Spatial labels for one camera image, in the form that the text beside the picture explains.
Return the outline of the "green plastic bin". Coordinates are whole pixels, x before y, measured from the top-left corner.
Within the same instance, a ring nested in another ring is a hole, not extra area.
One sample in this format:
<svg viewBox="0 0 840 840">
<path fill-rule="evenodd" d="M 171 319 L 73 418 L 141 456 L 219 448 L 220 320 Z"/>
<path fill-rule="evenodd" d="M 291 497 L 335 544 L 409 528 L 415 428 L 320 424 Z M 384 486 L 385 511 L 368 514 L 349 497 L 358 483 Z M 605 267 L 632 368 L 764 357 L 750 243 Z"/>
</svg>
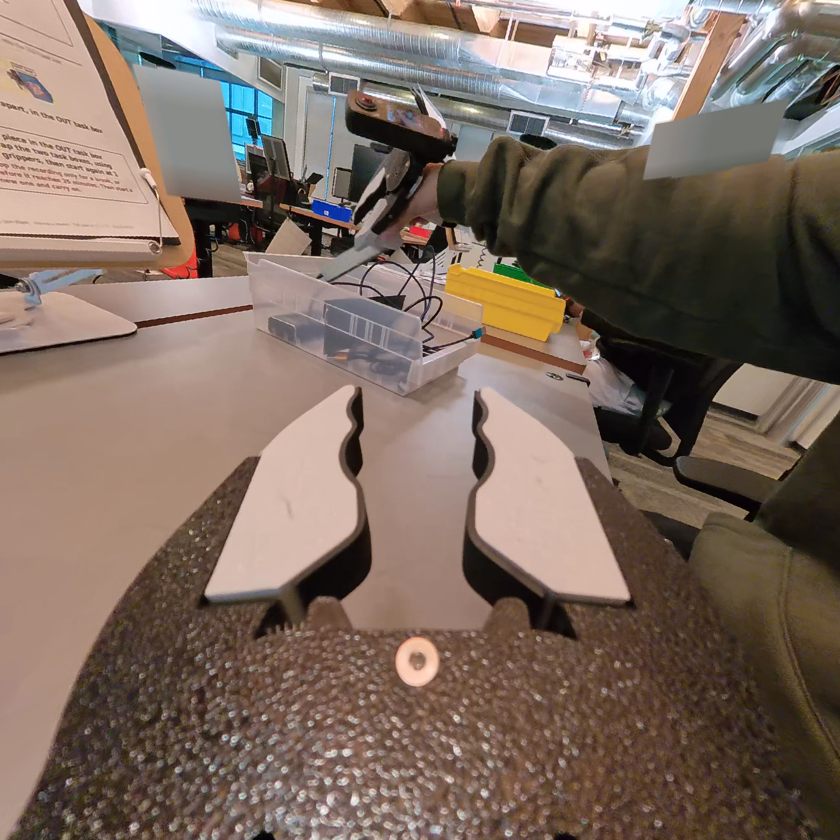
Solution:
<svg viewBox="0 0 840 840">
<path fill-rule="evenodd" d="M 531 278 L 518 264 L 509 265 L 498 261 L 493 265 L 492 271 L 496 275 L 507 277 L 521 283 L 541 288 L 548 288 L 545 284 Z"/>
</svg>

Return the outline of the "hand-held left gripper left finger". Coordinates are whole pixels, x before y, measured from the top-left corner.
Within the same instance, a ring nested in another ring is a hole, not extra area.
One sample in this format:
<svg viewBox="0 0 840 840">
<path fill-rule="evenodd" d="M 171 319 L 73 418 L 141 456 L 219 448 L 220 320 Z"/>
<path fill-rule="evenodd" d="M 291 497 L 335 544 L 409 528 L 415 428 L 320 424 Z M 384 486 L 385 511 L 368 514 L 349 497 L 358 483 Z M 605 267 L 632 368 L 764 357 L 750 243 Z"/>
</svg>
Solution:
<svg viewBox="0 0 840 840">
<path fill-rule="evenodd" d="M 371 569 L 362 389 L 345 385 L 262 450 L 204 591 L 213 604 L 343 599 Z"/>
</svg>

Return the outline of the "yellow plastic bin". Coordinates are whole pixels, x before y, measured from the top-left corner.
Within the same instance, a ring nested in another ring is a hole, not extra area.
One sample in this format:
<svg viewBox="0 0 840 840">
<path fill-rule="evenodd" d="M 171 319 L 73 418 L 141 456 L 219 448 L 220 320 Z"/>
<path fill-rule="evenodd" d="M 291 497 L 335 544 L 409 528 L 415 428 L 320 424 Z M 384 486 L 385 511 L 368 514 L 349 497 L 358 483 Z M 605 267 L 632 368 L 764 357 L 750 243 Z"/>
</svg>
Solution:
<svg viewBox="0 0 840 840">
<path fill-rule="evenodd" d="M 539 342 L 564 324 L 565 300 L 556 290 L 475 267 L 448 268 L 447 294 L 483 307 L 483 323 Z"/>
</svg>

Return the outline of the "grey desk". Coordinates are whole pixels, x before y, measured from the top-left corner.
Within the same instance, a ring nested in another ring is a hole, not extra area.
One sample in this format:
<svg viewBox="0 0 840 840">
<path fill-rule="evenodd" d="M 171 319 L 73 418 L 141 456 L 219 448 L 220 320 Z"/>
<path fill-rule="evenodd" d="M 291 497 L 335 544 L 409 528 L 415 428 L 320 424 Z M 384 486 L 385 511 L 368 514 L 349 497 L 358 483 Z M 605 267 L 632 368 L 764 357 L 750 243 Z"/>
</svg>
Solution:
<svg viewBox="0 0 840 840">
<path fill-rule="evenodd" d="M 483 342 L 408 396 L 260 332 L 250 311 L 164 322 L 175 292 L 80 287 L 128 338 L 2 358 L 2 838 L 40 776 L 77 673 L 151 556 L 246 457 L 344 385 L 363 390 L 371 572 L 361 628 L 477 628 L 461 551 L 474 392 L 490 387 L 609 480 L 585 386 Z"/>
</svg>

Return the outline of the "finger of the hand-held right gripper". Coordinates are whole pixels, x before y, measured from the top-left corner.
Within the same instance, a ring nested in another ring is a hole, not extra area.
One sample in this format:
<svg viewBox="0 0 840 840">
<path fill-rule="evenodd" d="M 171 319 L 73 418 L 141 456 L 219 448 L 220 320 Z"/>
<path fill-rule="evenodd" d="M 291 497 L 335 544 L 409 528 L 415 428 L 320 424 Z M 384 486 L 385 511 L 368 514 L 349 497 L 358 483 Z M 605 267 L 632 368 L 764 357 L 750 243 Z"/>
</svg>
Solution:
<svg viewBox="0 0 840 840">
<path fill-rule="evenodd" d="M 318 278 L 332 283 L 384 253 L 399 249 L 403 244 L 404 227 L 404 223 L 389 221 L 384 217 L 363 225 L 354 237 L 353 247 L 329 259 L 318 273 Z"/>
<path fill-rule="evenodd" d="M 353 223 L 356 238 L 373 238 L 390 227 L 403 189 L 403 152 L 392 151 L 363 190 Z"/>
</svg>

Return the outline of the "person's right hand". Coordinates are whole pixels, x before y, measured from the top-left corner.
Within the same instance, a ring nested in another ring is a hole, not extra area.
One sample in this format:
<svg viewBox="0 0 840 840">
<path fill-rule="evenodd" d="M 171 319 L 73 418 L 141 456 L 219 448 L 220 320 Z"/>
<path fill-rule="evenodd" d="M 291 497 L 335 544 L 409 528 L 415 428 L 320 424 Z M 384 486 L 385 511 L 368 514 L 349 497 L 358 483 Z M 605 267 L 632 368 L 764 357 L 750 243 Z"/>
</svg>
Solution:
<svg viewBox="0 0 840 840">
<path fill-rule="evenodd" d="M 411 227 L 420 221 L 441 225 L 443 218 L 438 209 L 438 177 L 444 168 L 443 163 L 428 164 L 423 170 L 423 177 L 419 187 L 415 190 L 406 206 L 400 220 L 396 223 L 398 229 Z"/>
</svg>

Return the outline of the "printed instruction sheet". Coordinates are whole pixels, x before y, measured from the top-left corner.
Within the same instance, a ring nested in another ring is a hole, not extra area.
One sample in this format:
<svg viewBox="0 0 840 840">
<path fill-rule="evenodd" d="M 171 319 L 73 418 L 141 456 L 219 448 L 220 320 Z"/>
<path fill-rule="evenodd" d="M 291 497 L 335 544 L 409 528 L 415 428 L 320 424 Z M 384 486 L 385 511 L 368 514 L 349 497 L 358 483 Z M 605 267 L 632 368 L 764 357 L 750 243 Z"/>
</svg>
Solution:
<svg viewBox="0 0 840 840">
<path fill-rule="evenodd" d="M 180 242 L 77 2 L 1 2 L 2 237 Z"/>
</svg>

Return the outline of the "clear plastic bin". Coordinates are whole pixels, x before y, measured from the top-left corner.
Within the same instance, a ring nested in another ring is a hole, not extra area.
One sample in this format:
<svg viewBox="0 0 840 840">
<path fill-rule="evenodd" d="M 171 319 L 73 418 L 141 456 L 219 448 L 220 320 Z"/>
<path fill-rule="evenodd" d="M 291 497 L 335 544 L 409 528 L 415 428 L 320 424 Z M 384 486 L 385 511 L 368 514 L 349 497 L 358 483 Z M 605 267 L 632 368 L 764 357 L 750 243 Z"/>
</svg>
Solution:
<svg viewBox="0 0 840 840">
<path fill-rule="evenodd" d="M 429 272 L 387 260 L 359 266 L 329 283 L 319 279 L 319 272 L 331 258 L 256 252 L 245 253 L 245 258 L 255 326 L 273 338 L 267 328 L 269 317 L 300 312 L 322 322 L 323 303 L 332 298 L 369 298 L 418 316 L 422 357 L 414 362 L 374 351 L 342 351 L 332 358 L 323 354 L 323 341 L 303 348 L 284 342 L 393 393 L 409 395 L 456 370 L 477 352 L 479 341 L 470 341 L 423 355 L 424 342 L 445 343 L 483 327 L 483 308 L 447 294 Z"/>
</svg>

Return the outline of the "grey usb hub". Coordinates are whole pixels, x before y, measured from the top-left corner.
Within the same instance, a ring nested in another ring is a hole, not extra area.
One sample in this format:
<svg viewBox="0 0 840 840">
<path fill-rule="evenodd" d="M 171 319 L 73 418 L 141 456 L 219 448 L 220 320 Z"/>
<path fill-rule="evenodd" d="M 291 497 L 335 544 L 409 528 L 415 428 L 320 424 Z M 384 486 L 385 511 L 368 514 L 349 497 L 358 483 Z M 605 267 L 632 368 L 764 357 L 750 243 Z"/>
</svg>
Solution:
<svg viewBox="0 0 840 840">
<path fill-rule="evenodd" d="M 395 354 L 411 362 L 422 357 L 418 316 L 365 297 L 332 298 L 323 303 L 323 354 L 342 351 Z"/>
</svg>

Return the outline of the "white stand base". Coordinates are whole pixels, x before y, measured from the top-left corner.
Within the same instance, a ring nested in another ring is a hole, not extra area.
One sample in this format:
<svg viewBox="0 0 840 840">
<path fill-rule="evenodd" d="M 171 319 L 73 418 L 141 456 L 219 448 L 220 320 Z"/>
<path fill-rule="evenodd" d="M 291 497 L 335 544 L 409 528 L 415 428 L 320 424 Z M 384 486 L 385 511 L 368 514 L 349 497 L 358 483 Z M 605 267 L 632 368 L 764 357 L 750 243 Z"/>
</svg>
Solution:
<svg viewBox="0 0 840 840">
<path fill-rule="evenodd" d="M 137 325 L 60 291 L 29 304 L 16 290 L 1 292 L 1 355 L 133 335 Z"/>
</svg>

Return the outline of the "white plastic bag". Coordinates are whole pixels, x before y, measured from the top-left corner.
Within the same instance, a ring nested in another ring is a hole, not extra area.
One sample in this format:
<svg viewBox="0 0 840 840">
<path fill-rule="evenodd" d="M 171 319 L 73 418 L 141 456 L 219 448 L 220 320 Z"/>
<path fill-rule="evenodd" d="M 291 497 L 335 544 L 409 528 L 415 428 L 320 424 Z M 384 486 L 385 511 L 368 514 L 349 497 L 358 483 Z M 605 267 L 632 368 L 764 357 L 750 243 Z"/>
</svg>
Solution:
<svg viewBox="0 0 840 840">
<path fill-rule="evenodd" d="M 645 392 L 610 361 L 590 360 L 583 377 L 589 381 L 587 391 L 594 408 L 629 417 L 642 415 Z"/>
</svg>

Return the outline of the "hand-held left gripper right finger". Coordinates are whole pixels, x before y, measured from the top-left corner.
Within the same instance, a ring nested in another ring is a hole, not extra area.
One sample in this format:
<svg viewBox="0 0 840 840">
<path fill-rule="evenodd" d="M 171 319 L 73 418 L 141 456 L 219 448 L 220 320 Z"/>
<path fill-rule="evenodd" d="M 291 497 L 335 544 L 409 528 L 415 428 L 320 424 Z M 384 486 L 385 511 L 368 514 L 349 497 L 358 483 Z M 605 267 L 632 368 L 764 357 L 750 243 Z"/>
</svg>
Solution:
<svg viewBox="0 0 840 840">
<path fill-rule="evenodd" d="M 568 446 L 491 388 L 474 396 L 463 571 L 493 603 L 627 606 L 632 595 Z"/>
</svg>

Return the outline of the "black monitor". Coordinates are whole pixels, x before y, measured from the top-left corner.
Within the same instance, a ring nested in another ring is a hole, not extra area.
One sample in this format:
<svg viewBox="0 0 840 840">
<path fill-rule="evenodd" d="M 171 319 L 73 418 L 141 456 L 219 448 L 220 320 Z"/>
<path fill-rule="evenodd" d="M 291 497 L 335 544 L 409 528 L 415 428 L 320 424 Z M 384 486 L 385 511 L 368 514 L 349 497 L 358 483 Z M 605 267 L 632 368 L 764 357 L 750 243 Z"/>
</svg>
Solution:
<svg viewBox="0 0 840 840">
<path fill-rule="evenodd" d="M 364 189 L 384 162 L 392 147 L 383 143 L 356 143 L 353 146 L 349 200 L 358 203 Z"/>
</svg>

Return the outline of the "black office chair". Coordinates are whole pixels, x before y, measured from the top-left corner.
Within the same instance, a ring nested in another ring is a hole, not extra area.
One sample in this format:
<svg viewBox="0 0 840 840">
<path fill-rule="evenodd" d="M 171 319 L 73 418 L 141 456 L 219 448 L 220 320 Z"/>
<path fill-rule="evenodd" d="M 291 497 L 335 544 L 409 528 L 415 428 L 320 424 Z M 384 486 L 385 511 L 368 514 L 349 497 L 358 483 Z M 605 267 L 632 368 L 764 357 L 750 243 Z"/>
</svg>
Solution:
<svg viewBox="0 0 840 840">
<path fill-rule="evenodd" d="M 772 479 L 691 454 L 714 398 L 740 363 L 639 339 L 591 313 L 584 324 L 598 333 L 600 361 L 629 379 L 629 385 L 620 385 L 622 410 L 616 398 L 595 399 L 602 440 L 670 468 L 684 487 L 726 502 L 753 521 L 792 468 Z"/>
</svg>

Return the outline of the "person's right forearm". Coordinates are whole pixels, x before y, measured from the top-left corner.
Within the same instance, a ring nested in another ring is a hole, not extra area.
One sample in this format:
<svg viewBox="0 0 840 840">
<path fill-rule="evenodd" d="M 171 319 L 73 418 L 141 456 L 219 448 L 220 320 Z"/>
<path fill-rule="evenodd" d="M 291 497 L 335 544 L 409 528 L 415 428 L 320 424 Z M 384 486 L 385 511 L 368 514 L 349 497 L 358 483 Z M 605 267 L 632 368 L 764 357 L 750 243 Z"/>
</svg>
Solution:
<svg viewBox="0 0 840 840">
<path fill-rule="evenodd" d="M 650 181 L 647 157 L 500 137 L 437 207 L 635 337 L 838 384 L 838 150 Z"/>
</svg>

